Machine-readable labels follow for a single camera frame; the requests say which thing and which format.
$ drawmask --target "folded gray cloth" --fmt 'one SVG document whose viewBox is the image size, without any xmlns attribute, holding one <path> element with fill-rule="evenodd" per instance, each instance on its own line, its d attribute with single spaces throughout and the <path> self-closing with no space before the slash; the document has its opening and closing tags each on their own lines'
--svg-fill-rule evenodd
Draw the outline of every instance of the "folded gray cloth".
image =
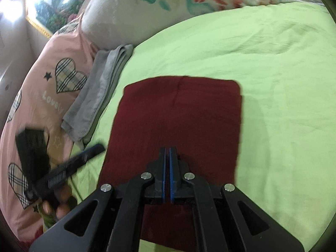
<svg viewBox="0 0 336 252">
<path fill-rule="evenodd" d="M 61 127 L 81 150 L 90 142 L 132 52 L 132 45 L 119 46 L 111 51 L 98 51 L 84 87 L 64 115 Z"/>
</svg>

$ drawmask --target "metal screw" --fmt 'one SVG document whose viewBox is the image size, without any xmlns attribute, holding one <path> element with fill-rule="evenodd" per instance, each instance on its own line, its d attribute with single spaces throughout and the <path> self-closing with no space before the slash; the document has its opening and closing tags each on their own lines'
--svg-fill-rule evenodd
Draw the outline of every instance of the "metal screw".
<svg viewBox="0 0 336 252">
<path fill-rule="evenodd" d="M 151 179 L 152 178 L 152 174 L 150 172 L 144 172 L 144 173 L 142 173 L 141 178 L 143 180 Z"/>
<path fill-rule="evenodd" d="M 193 180 L 195 178 L 195 175 L 192 173 L 192 172 L 187 172 L 185 175 L 184 175 L 184 178 L 186 180 Z"/>
<path fill-rule="evenodd" d="M 227 192 L 232 192 L 232 191 L 234 191 L 235 190 L 235 186 L 234 185 L 232 185 L 232 184 L 226 184 L 225 186 L 224 186 L 224 189 L 227 191 Z"/>
<path fill-rule="evenodd" d="M 110 184 L 104 184 L 101 185 L 100 190 L 103 192 L 109 192 L 112 189 L 112 186 Z"/>
</svg>

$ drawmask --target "green bed sheet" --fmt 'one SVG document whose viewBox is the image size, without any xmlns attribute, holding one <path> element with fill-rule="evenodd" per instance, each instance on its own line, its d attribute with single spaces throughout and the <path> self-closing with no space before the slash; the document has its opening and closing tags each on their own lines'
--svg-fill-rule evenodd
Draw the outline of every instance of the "green bed sheet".
<svg viewBox="0 0 336 252">
<path fill-rule="evenodd" d="M 336 211 L 336 25 L 326 8 L 244 7 L 156 34 L 134 50 L 90 144 L 108 144 L 125 86 L 162 75 L 239 82 L 236 185 L 308 251 Z M 81 196 L 95 190 L 103 161 L 74 177 Z M 143 241 L 140 251 L 166 250 Z"/>
</svg>

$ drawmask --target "pillow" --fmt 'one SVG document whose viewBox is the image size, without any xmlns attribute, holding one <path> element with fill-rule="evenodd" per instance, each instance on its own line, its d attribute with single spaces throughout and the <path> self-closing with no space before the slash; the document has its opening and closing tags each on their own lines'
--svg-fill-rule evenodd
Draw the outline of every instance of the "pillow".
<svg viewBox="0 0 336 252">
<path fill-rule="evenodd" d="M 83 88 L 96 52 L 81 31 L 81 16 L 62 27 L 46 44 L 11 107 L 0 139 L 0 208 L 20 241 L 33 239 L 42 220 L 23 193 L 27 182 L 15 134 L 27 125 L 44 129 L 52 166 L 69 158 L 73 142 L 60 127 L 62 118 Z"/>
<path fill-rule="evenodd" d="M 157 32 L 191 17 L 245 5 L 320 0 L 91 0 L 83 32 L 101 49 L 139 45 Z"/>
</svg>

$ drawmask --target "plaid heart print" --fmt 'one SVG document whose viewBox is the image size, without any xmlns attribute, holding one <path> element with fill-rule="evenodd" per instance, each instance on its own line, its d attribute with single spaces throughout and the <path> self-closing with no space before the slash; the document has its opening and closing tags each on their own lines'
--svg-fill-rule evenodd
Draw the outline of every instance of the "plaid heart print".
<svg viewBox="0 0 336 252">
<path fill-rule="evenodd" d="M 60 33 L 70 33 L 72 31 L 75 31 L 79 23 L 79 18 L 72 20 L 70 23 L 66 24 L 62 28 L 58 30 L 58 34 Z"/>
<path fill-rule="evenodd" d="M 7 122 L 9 122 L 13 119 L 13 116 L 14 116 L 16 110 L 19 108 L 20 103 L 21 103 L 21 90 L 17 93 L 17 95 L 14 99 L 14 102 L 13 102 L 12 107 L 11 107 L 11 109 L 9 111 L 9 114 L 8 114 Z"/>
<path fill-rule="evenodd" d="M 19 198 L 23 208 L 26 209 L 30 205 L 30 202 L 24 193 L 28 188 L 28 182 L 22 170 L 15 163 L 10 163 L 8 166 L 8 181 L 15 195 Z"/>
<path fill-rule="evenodd" d="M 61 59 L 56 65 L 56 93 L 74 92 L 83 88 L 87 77 L 76 71 L 73 59 Z"/>
</svg>

